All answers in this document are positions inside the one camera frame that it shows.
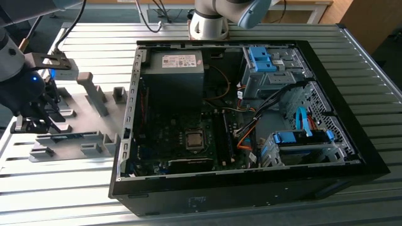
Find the power cable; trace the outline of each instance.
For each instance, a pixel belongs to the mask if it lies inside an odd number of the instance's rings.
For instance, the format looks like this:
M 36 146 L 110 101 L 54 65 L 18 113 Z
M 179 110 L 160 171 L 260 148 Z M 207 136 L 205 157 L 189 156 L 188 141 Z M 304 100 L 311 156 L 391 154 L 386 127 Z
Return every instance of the power cable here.
M 279 19 L 276 19 L 275 21 L 269 22 L 269 24 L 276 23 L 276 22 L 279 22 L 279 23 L 281 22 L 281 19 L 283 19 L 284 13 L 285 13 L 285 7 L 287 7 L 285 0 L 283 0 L 283 4 L 284 4 L 284 8 L 283 8 L 283 11 L 281 11 L 281 16 L 280 16 Z
M 29 33 L 28 33 L 26 37 L 22 39 L 22 41 L 20 43 L 18 49 L 20 49 L 21 52 L 24 52 L 24 50 L 26 49 L 26 47 L 29 45 L 30 38 L 33 36 L 34 30 L 36 30 L 37 25 L 38 25 L 41 20 L 42 20 L 42 16 L 36 18 L 36 21 L 34 21 L 34 23 L 30 27 Z
M 140 9 L 140 5 L 139 5 L 139 0 L 136 0 L 136 6 L 137 6 L 139 15 L 140 15 L 140 17 L 143 18 L 143 21 L 144 21 L 144 24 L 145 24 L 148 30 L 149 30 L 152 33 L 157 33 L 157 32 L 160 31 L 160 29 L 161 29 L 161 21 L 159 22 L 159 28 L 157 28 L 157 30 L 156 30 L 156 31 L 152 30 L 152 28 L 149 27 L 149 25 L 148 25 L 148 23 L 147 23 L 147 21 L 145 21 L 145 18 L 144 18 L 144 15 L 143 15 L 143 10 Z
M 82 4 L 81 4 L 81 9 L 80 9 L 80 12 L 76 16 L 76 19 L 73 21 L 73 24 L 70 25 L 70 27 L 68 28 L 66 32 L 62 34 L 61 38 L 57 40 L 56 42 L 56 45 L 54 45 L 54 51 L 60 51 L 58 50 L 58 46 L 60 46 L 60 43 L 64 41 L 64 39 L 66 38 L 66 36 L 69 35 L 69 32 L 72 31 L 72 29 L 74 28 L 77 22 L 80 21 L 81 19 L 81 15 L 84 13 L 84 9 L 85 9 L 85 5 L 86 5 L 86 0 L 82 0 Z

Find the aluminum table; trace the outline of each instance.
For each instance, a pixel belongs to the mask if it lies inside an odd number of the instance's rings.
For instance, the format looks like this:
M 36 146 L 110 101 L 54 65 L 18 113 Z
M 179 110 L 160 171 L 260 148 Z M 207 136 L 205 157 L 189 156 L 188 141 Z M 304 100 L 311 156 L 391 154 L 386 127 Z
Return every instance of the aluminum table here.
M 140 24 L 78 24 L 61 50 L 81 72 L 93 73 L 101 90 L 110 91 L 128 87 L 136 41 L 185 40 L 187 34 L 185 24 L 168 25 L 156 34 Z M 0 141 L 0 225 L 402 224 L 402 95 L 347 29 L 261 24 L 244 31 L 231 26 L 231 39 L 309 41 L 391 173 L 320 201 L 139 218 L 106 197 L 112 158 L 30 163 L 34 135 L 5 133 Z M 57 84 L 84 91 L 70 82 Z

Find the blue led light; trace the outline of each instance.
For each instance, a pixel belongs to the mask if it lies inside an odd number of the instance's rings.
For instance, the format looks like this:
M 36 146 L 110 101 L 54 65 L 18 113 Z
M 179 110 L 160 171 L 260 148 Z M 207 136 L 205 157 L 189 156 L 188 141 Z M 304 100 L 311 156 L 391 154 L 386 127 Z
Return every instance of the blue led light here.
M 52 70 L 50 70 L 50 78 L 53 79 L 54 77 L 56 77 L 56 70 L 52 69 Z

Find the black cable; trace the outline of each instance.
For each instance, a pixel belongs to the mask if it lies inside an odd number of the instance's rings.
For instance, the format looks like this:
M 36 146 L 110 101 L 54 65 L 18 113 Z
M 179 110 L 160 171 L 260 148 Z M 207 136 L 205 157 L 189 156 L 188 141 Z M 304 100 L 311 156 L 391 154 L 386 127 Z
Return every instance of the black cable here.
M 256 137 L 255 137 L 255 129 L 251 131 L 248 137 L 249 137 L 249 143 L 251 143 L 251 152 L 252 154 L 256 156 L 256 160 L 255 160 L 255 168 L 257 168 L 259 166 L 259 162 L 260 162 L 260 153 L 257 151 L 257 148 L 256 148 Z
M 85 4 L 86 4 L 86 0 L 82 0 L 81 9 L 80 9 L 80 12 L 78 12 L 78 14 L 77 14 L 77 16 L 76 16 L 76 19 L 74 19 L 74 21 L 73 21 L 73 24 L 70 25 L 70 27 L 68 28 L 66 32 L 62 34 L 61 38 L 60 38 L 58 41 L 56 42 L 56 46 L 54 46 L 54 50 L 56 50 L 56 51 L 60 51 L 60 50 L 58 50 L 58 45 L 60 45 L 60 43 L 64 41 L 64 39 L 66 38 L 69 32 L 72 31 L 72 29 L 74 28 L 77 22 L 78 22 L 80 19 L 81 19 L 81 15 L 82 15 L 82 12 L 84 12 L 84 9 L 85 9 Z
M 179 18 L 179 16 L 180 16 L 181 12 L 183 12 L 183 9 L 180 10 L 180 12 L 179 12 L 179 14 L 177 14 L 176 18 L 175 18 L 175 19 L 172 19 L 172 22 L 175 22 L 175 21 L 176 21 L 176 19 Z
M 37 25 L 38 25 L 38 23 L 40 23 L 41 20 L 42 20 L 42 16 L 40 16 L 40 17 L 36 18 L 36 21 L 34 21 L 34 23 L 33 23 L 33 25 L 32 25 L 32 27 L 30 27 L 30 30 L 29 30 L 29 33 L 28 33 L 25 39 L 29 40 L 29 39 L 32 38 L 33 32 L 34 32 L 34 30 L 36 30 L 36 28 L 37 28 Z
M 152 9 L 152 10 L 153 10 L 155 13 L 157 13 L 157 16 L 159 16 L 159 17 L 165 17 L 164 15 L 161 15 L 161 14 L 159 13 L 159 11 L 157 11 L 156 9 Z
M 164 15 L 164 17 L 167 18 L 167 21 L 168 21 L 168 23 L 169 23 L 168 12 L 165 11 L 164 8 L 161 8 L 161 7 L 159 6 L 159 4 L 157 4 L 157 2 L 156 2 L 155 0 L 152 0 L 152 2 L 153 2 L 153 4 L 157 6 L 159 10 L 161 11 L 161 13 L 163 13 L 163 15 Z
M 269 24 L 271 24 L 271 23 L 275 23 L 275 22 L 277 22 L 277 21 L 279 21 L 279 23 L 281 22 L 281 19 L 283 19 L 283 17 L 284 17 L 284 13 L 285 13 L 285 7 L 287 7 L 287 2 L 285 2 L 285 0 L 283 0 L 283 4 L 284 4 L 284 8 L 283 8 L 283 11 L 281 11 L 281 16 L 280 16 L 279 19 L 276 19 L 275 21 L 269 22 Z
M 259 107 L 255 110 L 252 120 L 249 120 L 249 122 L 241 128 L 239 128 L 236 134 L 240 134 L 247 128 L 249 128 L 253 125 L 253 123 L 257 122 L 257 120 L 263 116 L 263 112 L 280 101 L 280 97 L 287 91 L 289 91 L 296 87 L 305 86 L 307 83 L 308 81 L 297 81 L 296 83 L 288 84 L 280 90 L 277 90 L 259 105 Z
M 148 23 L 147 23 L 147 21 L 145 21 L 145 18 L 144 18 L 143 11 L 141 11 L 141 9 L 140 9 L 140 5 L 139 5 L 139 3 L 137 3 L 137 0 L 136 0 L 136 6 L 137 6 L 139 15 L 140 15 L 140 17 L 143 18 L 143 21 L 144 21 L 144 24 L 145 24 L 148 30 L 149 30 L 152 33 L 157 33 L 157 32 L 160 31 L 160 29 L 161 29 L 161 24 L 159 24 L 159 28 L 157 28 L 156 31 L 152 30 L 152 28 L 149 27 L 149 25 L 148 25 Z
M 167 18 L 167 20 L 168 20 L 168 23 L 171 23 L 171 19 L 169 19 L 169 17 L 168 17 L 168 13 L 167 13 L 167 11 L 165 11 L 164 4 L 163 4 L 161 0 L 159 0 L 159 2 L 160 2 L 160 4 L 161 4 L 163 11 L 164 11 L 164 14 L 165 14 L 165 18 Z

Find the wooden cabinet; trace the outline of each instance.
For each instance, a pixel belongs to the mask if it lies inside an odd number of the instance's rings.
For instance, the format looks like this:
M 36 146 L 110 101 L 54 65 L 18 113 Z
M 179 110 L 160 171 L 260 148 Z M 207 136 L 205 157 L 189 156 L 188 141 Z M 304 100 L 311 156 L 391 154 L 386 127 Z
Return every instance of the wooden cabinet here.
M 400 0 L 333 0 L 320 23 L 344 24 L 371 54 L 402 22 Z

